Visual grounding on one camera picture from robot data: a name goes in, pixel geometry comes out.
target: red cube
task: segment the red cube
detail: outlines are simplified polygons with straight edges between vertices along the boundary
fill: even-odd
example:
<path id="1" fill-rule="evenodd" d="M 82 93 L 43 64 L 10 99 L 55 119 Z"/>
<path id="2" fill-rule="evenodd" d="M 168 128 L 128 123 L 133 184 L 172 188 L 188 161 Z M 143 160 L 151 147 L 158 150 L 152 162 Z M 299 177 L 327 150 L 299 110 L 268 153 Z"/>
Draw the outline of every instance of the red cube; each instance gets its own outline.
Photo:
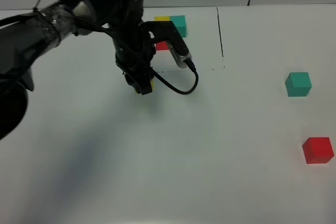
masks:
<path id="1" fill-rule="evenodd" d="M 334 156 L 328 137 L 310 137 L 302 148 L 307 164 L 327 163 Z"/>
<path id="2" fill-rule="evenodd" d="M 156 43 L 156 50 L 157 51 L 160 51 L 160 50 L 169 50 L 169 47 L 168 47 L 166 41 Z"/>

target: teal cube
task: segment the teal cube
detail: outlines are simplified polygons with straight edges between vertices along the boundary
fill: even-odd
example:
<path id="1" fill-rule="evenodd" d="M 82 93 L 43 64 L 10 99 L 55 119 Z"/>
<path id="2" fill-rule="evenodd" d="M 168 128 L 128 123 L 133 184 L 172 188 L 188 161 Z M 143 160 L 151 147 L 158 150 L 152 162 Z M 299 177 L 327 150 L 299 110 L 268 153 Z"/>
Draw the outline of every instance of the teal cube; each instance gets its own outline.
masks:
<path id="1" fill-rule="evenodd" d="M 305 97 L 312 85 L 307 72 L 292 72 L 285 82 L 289 97 Z"/>
<path id="2" fill-rule="evenodd" d="M 187 23 L 184 15 L 170 16 L 170 21 L 174 23 L 182 38 L 187 37 Z"/>

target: yellow cube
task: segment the yellow cube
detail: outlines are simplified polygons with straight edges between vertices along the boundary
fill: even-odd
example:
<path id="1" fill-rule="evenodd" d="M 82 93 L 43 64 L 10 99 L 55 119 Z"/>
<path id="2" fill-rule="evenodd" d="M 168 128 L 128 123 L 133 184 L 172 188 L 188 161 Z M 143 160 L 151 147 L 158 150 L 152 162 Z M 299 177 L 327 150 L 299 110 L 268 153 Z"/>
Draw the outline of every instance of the yellow cube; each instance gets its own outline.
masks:
<path id="1" fill-rule="evenodd" d="M 170 16 L 158 16 L 154 17 L 155 21 L 170 21 Z"/>

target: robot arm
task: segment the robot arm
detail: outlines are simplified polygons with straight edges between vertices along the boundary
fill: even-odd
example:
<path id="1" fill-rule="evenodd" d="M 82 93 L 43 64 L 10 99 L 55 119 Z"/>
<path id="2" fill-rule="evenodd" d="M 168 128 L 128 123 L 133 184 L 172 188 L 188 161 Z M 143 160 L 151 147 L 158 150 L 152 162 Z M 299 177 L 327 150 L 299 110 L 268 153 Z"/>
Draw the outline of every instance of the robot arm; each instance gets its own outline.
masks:
<path id="1" fill-rule="evenodd" d="M 191 55 L 172 22 L 142 21 L 143 0 L 59 0 L 42 10 L 0 20 L 0 139 L 22 120 L 27 91 L 34 90 L 30 67 L 34 61 L 71 34 L 92 31 L 108 34 L 116 48 L 116 63 L 126 81 L 137 93 L 152 92 L 151 80 L 157 77 L 180 94 L 189 94 L 197 86 L 198 75 Z M 150 67 L 154 44 L 168 41 L 179 67 L 189 67 L 196 76 L 190 91 L 171 86 Z"/>

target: white table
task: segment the white table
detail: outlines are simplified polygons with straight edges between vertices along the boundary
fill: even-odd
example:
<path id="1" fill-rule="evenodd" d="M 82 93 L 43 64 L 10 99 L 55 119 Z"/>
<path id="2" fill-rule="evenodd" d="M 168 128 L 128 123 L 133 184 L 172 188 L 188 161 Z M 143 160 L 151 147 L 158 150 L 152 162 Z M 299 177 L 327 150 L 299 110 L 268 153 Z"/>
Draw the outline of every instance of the white table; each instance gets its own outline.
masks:
<path id="1" fill-rule="evenodd" d="M 186 15 L 191 95 L 158 81 L 135 95 L 101 34 L 39 59 L 28 112 L 0 142 L 0 222 L 334 223 L 335 158 L 307 165 L 301 145 L 336 146 L 336 7 L 218 10 L 224 57 L 216 8 L 145 12 Z M 173 62 L 153 65 L 187 90 Z M 310 73 L 306 98 L 287 97 L 291 71 Z"/>

